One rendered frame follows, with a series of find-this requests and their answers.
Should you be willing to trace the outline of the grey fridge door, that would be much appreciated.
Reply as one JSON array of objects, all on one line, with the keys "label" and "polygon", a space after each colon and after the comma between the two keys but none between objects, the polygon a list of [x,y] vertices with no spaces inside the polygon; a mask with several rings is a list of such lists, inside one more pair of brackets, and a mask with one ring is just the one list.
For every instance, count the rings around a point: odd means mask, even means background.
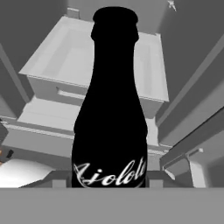
[{"label": "grey fridge door", "polygon": [[158,140],[171,146],[166,164],[202,148],[194,158],[204,169],[207,187],[224,188],[224,35],[158,120]]}]

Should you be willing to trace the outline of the white fridge drawer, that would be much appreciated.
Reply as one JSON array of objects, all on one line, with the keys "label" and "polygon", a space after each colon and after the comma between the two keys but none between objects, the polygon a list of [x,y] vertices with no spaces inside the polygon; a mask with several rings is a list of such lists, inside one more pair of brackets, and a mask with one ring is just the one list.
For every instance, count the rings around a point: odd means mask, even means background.
[{"label": "white fridge drawer", "polygon": [[[80,106],[82,101],[62,101],[56,87],[85,88],[92,76],[94,42],[92,22],[62,17],[35,53],[19,71],[25,75],[40,99]],[[161,36],[140,33],[135,44],[134,73],[141,98],[167,102],[165,65]]]}]

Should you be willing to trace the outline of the white fridge door rack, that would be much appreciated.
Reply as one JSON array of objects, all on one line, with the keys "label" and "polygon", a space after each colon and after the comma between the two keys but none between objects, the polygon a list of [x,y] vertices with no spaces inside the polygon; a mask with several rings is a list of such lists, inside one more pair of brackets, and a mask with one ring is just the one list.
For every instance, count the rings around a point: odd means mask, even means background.
[{"label": "white fridge door rack", "polygon": [[206,188],[207,180],[203,166],[194,158],[204,150],[198,148],[182,154],[175,159],[161,164],[165,173],[183,187]]}]

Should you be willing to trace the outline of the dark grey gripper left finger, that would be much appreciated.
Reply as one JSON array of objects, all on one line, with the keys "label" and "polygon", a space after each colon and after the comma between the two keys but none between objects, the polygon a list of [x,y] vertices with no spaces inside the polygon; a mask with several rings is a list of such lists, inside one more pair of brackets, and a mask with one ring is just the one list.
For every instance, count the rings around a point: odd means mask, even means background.
[{"label": "dark grey gripper left finger", "polygon": [[23,188],[53,188],[53,187],[70,187],[71,171],[51,171],[45,178],[23,185]]}]

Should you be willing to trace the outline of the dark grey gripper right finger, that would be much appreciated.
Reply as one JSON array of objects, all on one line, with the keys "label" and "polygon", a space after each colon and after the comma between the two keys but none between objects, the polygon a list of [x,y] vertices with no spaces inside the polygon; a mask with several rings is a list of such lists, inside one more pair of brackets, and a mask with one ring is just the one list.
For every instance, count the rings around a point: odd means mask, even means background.
[{"label": "dark grey gripper right finger", "polygon": [[147,171],[146,172],[146,186],[147,187],[162,187],[162,188],[187,188],[187,185],[180,184],[173,180],[164,171]]}]

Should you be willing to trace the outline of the black soda bottle white lettering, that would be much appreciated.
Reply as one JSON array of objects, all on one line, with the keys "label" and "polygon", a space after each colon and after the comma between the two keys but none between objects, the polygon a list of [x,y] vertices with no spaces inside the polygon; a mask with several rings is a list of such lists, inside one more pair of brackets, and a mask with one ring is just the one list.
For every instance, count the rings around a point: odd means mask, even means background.
[{"label": "black soda bottle white lettering", "polygon": [[73,127],[71,186],[144,187],[148,129],[134,78],[138,17],[108,6],[93,20],[94,66]]}]

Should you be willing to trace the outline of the white fridge shelf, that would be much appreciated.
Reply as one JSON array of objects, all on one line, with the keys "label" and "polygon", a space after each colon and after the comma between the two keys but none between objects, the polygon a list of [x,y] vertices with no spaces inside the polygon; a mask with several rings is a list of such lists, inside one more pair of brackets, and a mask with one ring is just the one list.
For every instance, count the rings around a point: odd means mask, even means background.
[{"label": "white fridge shelf", "polygon": [[[164,155],[171,146],[158,143],[158,131],[155,124],[155,114],[163,104],[162,101],[141,98],[143,112],[148,125],[147,144],[149,153]],[[47,101],[33,97],[24,105],[16,117],[3,99],[0,99],[0,118],[6,128],[22,130],[49,136],[59,148],[46,150],[36,146],[30,150],[70,158],[74,140],[74,123],[80,111],[80,106],[56,101]]]}]

